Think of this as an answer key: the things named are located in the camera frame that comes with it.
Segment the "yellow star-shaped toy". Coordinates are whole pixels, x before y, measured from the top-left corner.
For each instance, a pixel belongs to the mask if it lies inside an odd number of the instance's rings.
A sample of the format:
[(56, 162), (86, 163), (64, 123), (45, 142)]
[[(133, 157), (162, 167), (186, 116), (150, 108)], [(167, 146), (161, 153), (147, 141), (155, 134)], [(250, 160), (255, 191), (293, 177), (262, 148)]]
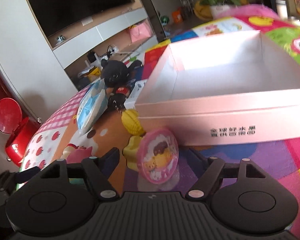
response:
[(128, 145), (123, 149), (122, 154), (126, 159), (126, 165), (129, 169), (138, 172), (137, 152), (140, 146), (142, 137), (133, 135), (128, 141)]

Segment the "black doll keychain red dress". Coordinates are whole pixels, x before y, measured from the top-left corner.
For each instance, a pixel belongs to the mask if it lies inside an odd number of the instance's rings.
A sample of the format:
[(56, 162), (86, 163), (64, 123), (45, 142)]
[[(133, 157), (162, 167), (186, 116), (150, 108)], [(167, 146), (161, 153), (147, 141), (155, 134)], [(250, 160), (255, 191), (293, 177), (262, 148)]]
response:
[(129, 86), (116, 87), (110, 94), (108, 100), (108, 109), (110, 111), (124, 111), (126, 109), (124, 103), (129, 98), (130, 93), (131, 88)]

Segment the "white battery charger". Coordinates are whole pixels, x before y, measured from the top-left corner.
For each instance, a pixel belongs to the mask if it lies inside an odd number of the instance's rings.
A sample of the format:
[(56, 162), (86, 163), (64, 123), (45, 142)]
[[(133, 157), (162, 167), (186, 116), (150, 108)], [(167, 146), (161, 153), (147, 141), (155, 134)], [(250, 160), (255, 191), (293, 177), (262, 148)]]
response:
[(134, 88), (132, 89), (130, 96), (125, 100), (124, 107), (125, 109), (134, 109), (135, 102), (139, 97), (143, 87), (145, 86), (147, 79), (136, 81)]

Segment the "white TV cabinet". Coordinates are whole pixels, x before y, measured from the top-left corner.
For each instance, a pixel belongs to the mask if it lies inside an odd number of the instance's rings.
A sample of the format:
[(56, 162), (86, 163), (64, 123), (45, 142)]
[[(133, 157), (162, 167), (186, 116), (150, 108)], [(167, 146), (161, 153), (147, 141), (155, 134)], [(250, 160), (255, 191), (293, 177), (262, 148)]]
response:
[(0, 77), (25, 112), (46, 120), (77, 93), (68, 71), (88, 51), (114, 45), (123, 59), (157, 44), (155, 35), (134, 43), (127, 33), (148, 19), (141, 0), (133, 0), (48, 37), (29, 0), (0, 0)]

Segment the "pink cardboard box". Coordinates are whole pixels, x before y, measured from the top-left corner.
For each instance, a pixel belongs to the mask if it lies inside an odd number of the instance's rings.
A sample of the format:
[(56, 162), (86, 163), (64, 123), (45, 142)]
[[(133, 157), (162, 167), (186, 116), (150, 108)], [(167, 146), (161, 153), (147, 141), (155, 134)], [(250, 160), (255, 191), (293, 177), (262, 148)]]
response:
[(300, 137), (300, 66), (259, 31), (169, 44), (135, 102), (146, 131), (182, 145)]

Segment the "round pink cartoon tin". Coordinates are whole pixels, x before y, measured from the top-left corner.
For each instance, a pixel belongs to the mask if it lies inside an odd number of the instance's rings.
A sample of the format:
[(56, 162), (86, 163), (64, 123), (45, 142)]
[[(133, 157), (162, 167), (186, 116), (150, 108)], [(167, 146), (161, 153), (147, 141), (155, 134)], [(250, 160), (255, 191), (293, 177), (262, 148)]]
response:
[(174, 134), (166, 128), (150, 131), (142, 137), (136, 154), (138, 172), (152, 184), (163, 184), (178, 165), (179, 147)]

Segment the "black plush toy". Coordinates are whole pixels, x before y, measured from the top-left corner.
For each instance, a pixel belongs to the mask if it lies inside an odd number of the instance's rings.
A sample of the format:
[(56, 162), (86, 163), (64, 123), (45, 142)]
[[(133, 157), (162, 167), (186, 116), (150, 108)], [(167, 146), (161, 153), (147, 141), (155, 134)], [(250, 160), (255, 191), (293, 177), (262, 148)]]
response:
[(127, 67), (121, 61), (102, 59), (101, 66), (101, 79), (104, 79), (106, 88), (112, 89), (111, 94), (116, 87), (121, 86), (129, 86), (132, 91), (130, 81), (132, 80), (134, 69), (142, 67), (142, 62), (135, 60)]

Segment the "blue white tissue pack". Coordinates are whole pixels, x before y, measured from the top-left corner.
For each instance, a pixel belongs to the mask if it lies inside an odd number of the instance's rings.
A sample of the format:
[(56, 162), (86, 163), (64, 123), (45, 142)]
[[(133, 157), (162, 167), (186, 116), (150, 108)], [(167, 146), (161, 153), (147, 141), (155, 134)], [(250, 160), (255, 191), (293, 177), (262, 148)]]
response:
[(94, 123), (108, 108), (108, 97), (104, 79), (94, 82), (80, 101), (76, 115), (80, 136), (87, 134)]

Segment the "yellow toy corn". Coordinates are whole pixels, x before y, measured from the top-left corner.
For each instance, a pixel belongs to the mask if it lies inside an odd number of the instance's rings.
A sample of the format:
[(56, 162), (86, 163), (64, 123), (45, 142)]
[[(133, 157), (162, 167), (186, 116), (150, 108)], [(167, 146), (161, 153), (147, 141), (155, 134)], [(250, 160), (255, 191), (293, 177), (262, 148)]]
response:
[(139, 114), (135, 109), (123, 111), (121, 121), (127, 132), (131, 135), (143, 136), (146, 133), (139, 122)]

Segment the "pink paper gift bag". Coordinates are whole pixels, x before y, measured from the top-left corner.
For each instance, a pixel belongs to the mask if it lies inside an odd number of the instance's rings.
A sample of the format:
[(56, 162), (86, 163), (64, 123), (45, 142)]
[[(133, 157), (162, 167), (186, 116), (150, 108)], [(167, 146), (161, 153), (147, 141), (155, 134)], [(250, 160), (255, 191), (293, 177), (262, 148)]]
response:
[(152, 36), (152, 30), (146, 21), (131, 26), (128, 31), (132, 43)]

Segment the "orange bag on floor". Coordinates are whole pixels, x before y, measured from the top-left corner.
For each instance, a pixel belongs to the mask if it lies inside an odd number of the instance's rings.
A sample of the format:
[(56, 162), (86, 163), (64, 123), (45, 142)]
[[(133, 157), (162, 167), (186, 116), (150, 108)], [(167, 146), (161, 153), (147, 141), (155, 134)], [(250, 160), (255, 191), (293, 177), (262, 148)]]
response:
[(175, 24), (183, 22), (183, 17), (181, 15), (181, 10), (178, 9), (178, 10), (172, 12), (172, 18), (173, 18), (173, 22)]

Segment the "red pedal trash bin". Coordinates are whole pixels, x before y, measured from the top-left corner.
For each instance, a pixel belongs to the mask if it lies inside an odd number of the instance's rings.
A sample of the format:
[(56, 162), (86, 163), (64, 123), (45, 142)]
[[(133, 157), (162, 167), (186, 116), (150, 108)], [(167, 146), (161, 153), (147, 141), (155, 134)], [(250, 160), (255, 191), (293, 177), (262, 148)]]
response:
[(0, 132), (9, 135), (5, 152), (15, 165), (21, 166), (26, 148), (39, 127), (36, 120), (23, 116), (19, 103), (13, 98), (0, 100)]

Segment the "green watermelon ball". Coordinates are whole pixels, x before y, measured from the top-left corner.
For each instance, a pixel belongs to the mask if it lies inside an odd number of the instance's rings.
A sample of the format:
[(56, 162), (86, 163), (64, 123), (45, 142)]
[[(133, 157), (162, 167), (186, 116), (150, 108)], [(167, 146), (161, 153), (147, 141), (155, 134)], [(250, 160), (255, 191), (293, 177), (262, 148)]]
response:
[(170, 22), (170, 18), (166, 15), (160, 17), (160, 23), (162, 26), (168, 25)]

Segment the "white cylindrical jar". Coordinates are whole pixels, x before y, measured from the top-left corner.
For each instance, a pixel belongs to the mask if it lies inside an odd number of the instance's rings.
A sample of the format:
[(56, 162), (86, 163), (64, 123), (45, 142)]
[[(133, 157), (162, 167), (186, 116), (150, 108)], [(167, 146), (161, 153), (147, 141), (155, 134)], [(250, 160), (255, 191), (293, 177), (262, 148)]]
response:
[(288, 18), (287, 4), (285, 0), (276, 0), (277, 14), (281, 19)]

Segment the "colourful cartoon play mat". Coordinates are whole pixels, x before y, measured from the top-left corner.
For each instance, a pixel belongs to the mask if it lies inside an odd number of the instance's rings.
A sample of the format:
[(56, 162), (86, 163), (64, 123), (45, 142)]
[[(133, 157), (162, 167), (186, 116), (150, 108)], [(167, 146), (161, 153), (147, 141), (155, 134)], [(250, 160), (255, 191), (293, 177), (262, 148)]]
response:
[[(300, 64), (300, 54), (290, 48), (290, 43), (300, 36), (300, 27), (270, 14), (251, 12), (245, 16), (236, 12), (227, 13), (224, 18), (201, 24), (148, 49), (142, 57), (145, 66), (137, 69), (132, 78), (138, 81), (149, 77), (165, 48), (172, 42), (243, 30), (245, 27), (265, 33)], [(84, 91), (74, 95), (35, 133), (27, 146), (21, 165), (22, 170), (34, 166), (47, 167), (54, 160), (66, 158), (75, 150), (100, 157), (113, 147), (123, 151), (128, 145), (132, 135), (123, 126), (121, 113), (117, 111), (104, 113), (88, 134), (80, 136), (77, 130), (76, 113), (83, 96)], [(220, 157), (229, 163), (250, 158), (289, 189), (299, 204), (298, 215), (290, 230), (300, 239), (300, 138), (256, 144), (198, 146), (197, 150), (206, 157)], [(196, 180), (186, 163), (185, 154), (185, 151), (179, 153), (179, 164), (175, 175), (166, 184), (161, 185), (151, 184), (138, 172), (129, 169), (122, 154), (110, 182), (119, 192), (134, 190), (185, 192)]]

